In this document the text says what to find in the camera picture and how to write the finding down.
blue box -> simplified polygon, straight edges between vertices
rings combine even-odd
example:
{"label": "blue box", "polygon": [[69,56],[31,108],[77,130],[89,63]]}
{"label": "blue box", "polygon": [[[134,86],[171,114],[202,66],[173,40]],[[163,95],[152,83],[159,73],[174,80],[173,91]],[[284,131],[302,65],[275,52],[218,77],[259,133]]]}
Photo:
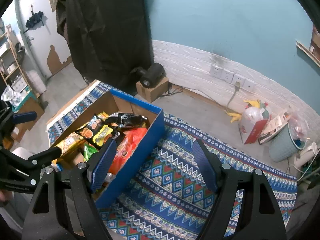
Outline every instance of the blue box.
{"label": "blue box", "polygon": [[110,90],[80,114],[52,146],[57,145],[70,133],[90,121],[94,114],[99,114],[103,111],[107,114],[115,112],[141,114],[148,118],[150,126],[132,156],[96,200],[97,208],[108,207],[114,202],[164,134],[164,116],[161,108],[118,91]]}

trash can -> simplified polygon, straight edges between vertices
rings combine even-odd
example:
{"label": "trash can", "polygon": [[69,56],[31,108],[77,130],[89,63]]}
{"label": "trash can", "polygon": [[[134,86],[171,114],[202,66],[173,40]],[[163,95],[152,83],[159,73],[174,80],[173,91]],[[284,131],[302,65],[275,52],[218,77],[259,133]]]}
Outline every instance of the trash can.
{"label": "trash can", "polygon": [[295,144],[289,131],[289,125],[287,124],[271,141],[269,154],[274,162],[280,162],[303,150],[305,144],[305,142],[301,142],[300,147]]}

person's hand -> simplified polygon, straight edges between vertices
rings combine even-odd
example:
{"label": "person's hand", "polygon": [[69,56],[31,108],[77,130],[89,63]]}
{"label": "person's hand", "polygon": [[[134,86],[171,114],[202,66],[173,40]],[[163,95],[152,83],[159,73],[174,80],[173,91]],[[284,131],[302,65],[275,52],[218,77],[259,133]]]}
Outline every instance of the person's hand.
{"label": "person's hand", "polygon": [[12,192],[8,190],[0,190],[0,202],[5,202],[12,197]]}

brown patch on door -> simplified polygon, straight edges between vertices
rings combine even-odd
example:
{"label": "brown patch on door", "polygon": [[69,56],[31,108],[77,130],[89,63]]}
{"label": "brown patch on door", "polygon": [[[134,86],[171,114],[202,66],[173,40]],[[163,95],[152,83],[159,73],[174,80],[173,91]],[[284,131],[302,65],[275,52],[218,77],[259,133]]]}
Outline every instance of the brown patch on door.
{"label": "brown patch on door", "polygon": [[52,75],[55,75],[60,70],[62,70],[64,67],[69,65],[72,62],[71,56],[68,57],[66,61],[63,63],[60,62],[60,58],[55,51],[55,47],[53,45],[50,45],[50,52],[47,58],[47,65],[49,67],[49,70],[51,71]]}

black folded umbrella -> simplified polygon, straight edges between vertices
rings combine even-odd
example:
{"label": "black folded umbrella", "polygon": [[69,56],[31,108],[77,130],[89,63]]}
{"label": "black folded umbrella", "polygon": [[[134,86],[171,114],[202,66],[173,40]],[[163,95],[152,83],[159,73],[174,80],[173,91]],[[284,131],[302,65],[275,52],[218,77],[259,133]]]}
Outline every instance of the black folded umbrella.
{"label": "black folded umbrella", "polygon": [[43,12],[39,11],[38,13],[34,13],[31,11],[32,16],[27,20],[26,27],[28,28],[23,33],[26,33],[30,28],[33,28],[37,23],[42,22],[42,26],[44,26],[42,21]]}

